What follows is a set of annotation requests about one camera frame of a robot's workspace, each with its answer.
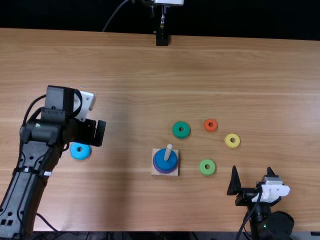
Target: green ring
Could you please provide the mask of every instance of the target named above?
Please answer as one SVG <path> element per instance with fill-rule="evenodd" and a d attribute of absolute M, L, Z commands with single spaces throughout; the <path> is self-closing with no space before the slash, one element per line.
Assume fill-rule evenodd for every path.
<path fill-rule="evenodd" d="M 188 123 L 184 121 L 177 121 L 172 127 L 173 135 L 179 139 L 185 139 L 190 135 L 190 127 Z"/>
<path fill-rule="evenodd" d="M 216 171 L 216 164 L 210 159 L 204 159 L 200 162 L 199 169 L 202 175 L 211 176 Z"/>

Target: wooden base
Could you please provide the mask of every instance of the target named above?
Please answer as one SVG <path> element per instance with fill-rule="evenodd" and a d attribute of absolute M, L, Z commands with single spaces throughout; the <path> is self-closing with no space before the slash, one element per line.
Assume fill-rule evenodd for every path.
<path fill-rule="evenodd" d="M 172 151 L 176 154 L 178 157 L 178 166 L 176 169 L 170 173 L 161 173 L 159 172 L 155 166 L 154 166 L 154 156 L 155 154 L 161 150 L 161 148 L 153 148 L 152 149 L 152 158 L 151 158 L 151 175 L 168 175 L 168 176 L 178 176 L 179 175 L 179 151 L 176 149 L 172 149 Z"/>

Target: yellow ring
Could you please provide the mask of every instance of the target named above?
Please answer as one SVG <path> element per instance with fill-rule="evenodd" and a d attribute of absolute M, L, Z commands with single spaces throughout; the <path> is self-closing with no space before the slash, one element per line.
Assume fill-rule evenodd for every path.
<path fill-rule="evenodd" d="M 227 145 L 229 148 L 234 149 L 239 146 L 240 137 L 237 134 L 230 133 L 227 136 L 225 136 L 224 142 L 225 142 L 225 145 Z"/>

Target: black background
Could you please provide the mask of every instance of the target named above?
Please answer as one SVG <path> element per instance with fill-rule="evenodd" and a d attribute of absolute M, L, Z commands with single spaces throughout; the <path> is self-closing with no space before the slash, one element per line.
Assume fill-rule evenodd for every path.
<path fill-rule="evenodd" d="M 151 8 L 135 0 L 107 32 L 151 34 Z M 122 0 L 1 0 L 0 27 L 101 31 Z M 172 35 L 320 39 L 318 1 L 185 0 L 168 10 Z"/>

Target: white robot part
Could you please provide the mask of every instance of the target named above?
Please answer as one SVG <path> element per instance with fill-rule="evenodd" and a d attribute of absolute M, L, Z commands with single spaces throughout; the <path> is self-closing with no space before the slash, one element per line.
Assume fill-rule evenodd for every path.
<path fill-rule="evenodd" d="M 96 96 L 93 93 L 87 91 L 80 91 L 80 93 L 82 96 L 82 108 L 75 118 L 80 120 L 81 122 L 84 122 L 87 118 L 88 112 L 94 109 Z M 74 95 L 73 111 L 77 110 L 79 106 L 80 99 L 77 95 Z"/>
<path fill-rule="evenodd" d="M 275 184 L 263 184 L 262 196 L 260 202 L 272 203 L 279 197 L 285 197 L 290 192 L 290 187 L 287 185 L 275 185 Z M 258 200 L 258 196 L 252 198 L 252 202 L 255 203 Z"/>
<path fill-rule="evenodd" d="M 183 6 L 185 0 L 153 0 L 154 4 L 168 5 L 168 6 Z"/>

